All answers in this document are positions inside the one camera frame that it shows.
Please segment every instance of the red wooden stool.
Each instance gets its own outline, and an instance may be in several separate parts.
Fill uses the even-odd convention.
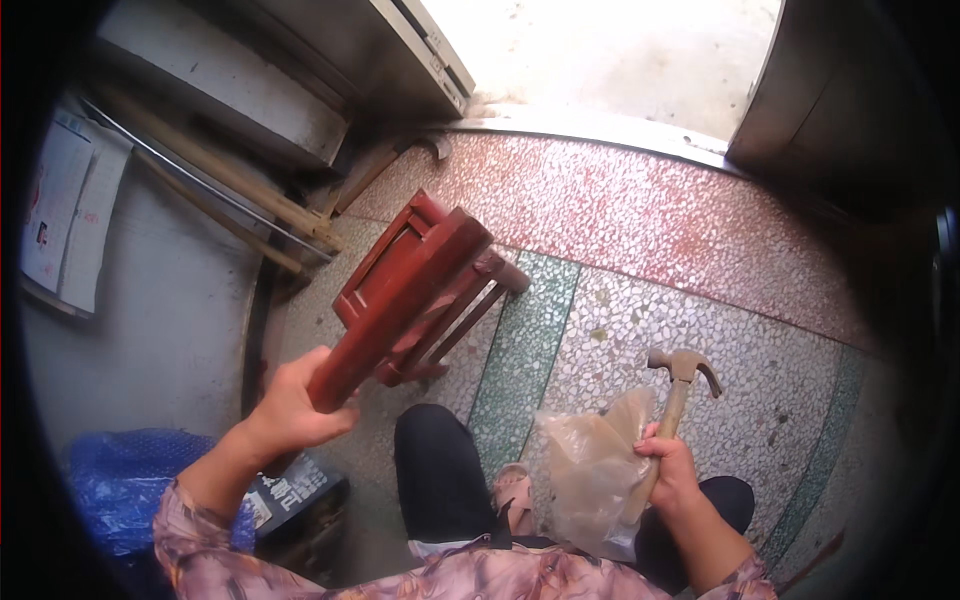
[[[336,410],[370,375],[394,387],[444,374],[440,360],[496,300],[530,284],[492,241],[462,208],[451,211],[419,190],[333,302],[347,333],[310,383],[317,409]],[[423,360],[491,280],[493,289]]]

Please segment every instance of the metal rod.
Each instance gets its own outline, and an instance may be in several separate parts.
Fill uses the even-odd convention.
[[[133,142],[133,143],[136,144],[137,146],[140,146],[141,148],[143,148],[144,150],[146,150],[146,151],[149,152],[150,154],[156,156],[157,158],[159,158],[159,159],[162,160],[163,162],[167,163],[168,165],[170,165],[171,167],[173,167],[174,169],[176,169],[179,173],[181,173],[181,174],[183,174],[183,175],[186,175],[188,178],[190,178],[190,180],[192,180],[192,181],[194,181],[195,183],[197,183],[200,187],[202,187],[203,189],[205,189],[207,192],[213,194],[214,196],[216,196],[216,197],[219,198],[220,200],[226,202],[227,204],[233,206],[234,208],[236,208],[236,209],[239,210],[240,212],[242,212],[242,213],[246,214],[247,216],[253,218],[253,219],[254,219],[255,221],[257,221],[258,223],[262,223],[263,225],[267,226],[268,228],[276,231],[277,233],[280,233],[281,235],[283,235],[283,236],[286,237],[287,239],[293,240],[294,242],[296,242],[297,244],[299,244],[299,245],[303,246],[304,248],[308,249],[309,251],[311,251],[312,253],[316,254],[317,256],[319,256],[320,258],[322,258],[323,260],[325,260],[325,261],[327,261],[327,262],[333,260],[333,257],[330,256],[329,254],[327,254],[326,252],[322,252],[322,251],[318,250],[318,249],[315,248],[312,244],[309,244],[309,243],[307,243],[307,242],[304,242],[303,240],[301,240],[300,238],[298,238],[296,235],[294,235],[294,234],[291,233],[290,231],[287,231],[287,230],[283,229],[281,226],[279,226],[279,225],[277,225],[276,223],[272,222],[270,219],[267,219],[267,218],[265,218],[265,217],[257,214],[257,213],[254,212],[253,210],[250,210],[250,209],[247,208],[246,206],[243,206],[242,204],[240,204],[239,202],[235,201],[233,198],[231,198],[231,197],[228,196],[227,194],[221,192],[220,190],[218,190],[217,188],[213,187],[212,185],[210,185],[210,184],[207,183],[206,181],[198,178],[198,177],[197,177],[196,175],[194,175],[193,173],[190,173],[189,171],[187,171],[187,170],[184,169],[183,167],[179,166],[176,162],[174,162],[174,161],[171,160],[170,158],[167,158],[166,156],[164,156],[163,154],[161,154],[161,153],[158,152],[157,150],[154,150],[149,144],[147,144],[146,142],[144,142],[143,140],[141,140],[140,138],[138,138],[136,135],[133,135],[132,133],[128,132],[126,129],[124,129],[124,127],[123,127],[122,125],[120,125],[119,123],[117,123],[116,121],[114,121],[113,119],[111,119],[109,116],[107,116],[107,114],[106,114],[105,112],[103,112],[102,110],[100,110],[99,108],[97,108],[96,105],[94,105],[92,102],[90,102],[89,100],[87,100],[87,99],[84,98],[83,96],[81,96],[80,99],[83,100],[83,101],[84,101],[84,104],[86,104],[88,107],[90,107],[91,110],[93,110],[94,112],[96,112],[97,114],[99,114],[105,121],[107,121],[108,123],[110,123],[110,125],[111,125],[114,129],[116,129],[117,131],[119,131],[120,133],[122,133],[122,134],[123,134],[125,137],[127,137],[131,142]]]

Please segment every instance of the hammer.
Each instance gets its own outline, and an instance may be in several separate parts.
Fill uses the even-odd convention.
[[[709,360],[699,352],[693,350],[675,350],[667,355],[658,348],[650,348],[647,356],[648,369],[666,368],[670,372],[670,395],[666,399],[666,407],[663,409],[663,418],[660,420],[660,427],[657,428],[657,437],[672,440],[677,435],[677,427],[680,425],[680,417],[684,415],[686,406],[686,395],[690,391],[690,384],[693,383],[697,371],[702,372],[707,377],[707,383],[710,385],[710,394],[718,398],[723,394],[720,387],[720,381]],[[643,509],[647,506],[647,500],[657,485],[657,479],[660,478],[660,457],[650,457],[650,472],[646,478],[641,481],[627,498],[627,505],[623,509],[622,521],[627,525],[633,525],[640,519]]]
[[[436,151],[437,160],[443,160],[444,158],[450,156],[450,153],[453,152],[452,148],[450,147],[450,141],[446,139],[446,136],[442,133],[422,133],[416,137],[408,137],[400,140],[393,148],[390,149],[387,154],[381,156],[380,159],[373,164],[370,170],[364,174],[364,176],[360,179],[360,181],[357,182],[356,185],[351,187],[340,196],[336,205],[333,207],[333,211],[338,215],[343,214],[344,211],[347,210],[348,206],[353,204],[353,201],[356,200],[365,189],[370,187],[370,184],[373,183],[373,180],[378,178],[381,173],[386,171],[387,167],[392,165],[400,155],[410,150],[411,146],[418,144],[432,148],[434,151]]]

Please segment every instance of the right hand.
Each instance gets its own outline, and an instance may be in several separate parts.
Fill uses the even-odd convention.
[[[669,514],[696,499],[700,495],[700,486],[690,448],[676,436],[673,440],[656,437],[659,427],[658,422],[647,425],[642,439],[634,443],[634,452],[641,456],[660,457],[660,478],[650,494],[650,504]]]
[[[241,423],[264,463],[287,452],[329,442],[349,432],[360,419],[360,410],[353,402],[328,415],[313,408],[306,386],[329,355],[330,348],[319,346],[280,365],[267,394]]]

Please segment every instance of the knee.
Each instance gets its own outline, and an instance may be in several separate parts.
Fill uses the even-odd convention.
[[[396,439],[420,437],[425,432],[438,431],[460,422],[449,410],[439,404],[414,404],[396,420]]]
[[[731,475],[711,477],[707,481],[700,484],[700,489],[703,490],[707,496],[724,498],[727,501],[733,502],[737,506],[744,508],[749,507],[751,514],[756,506],[754,489],[750,486],[750,484]]]

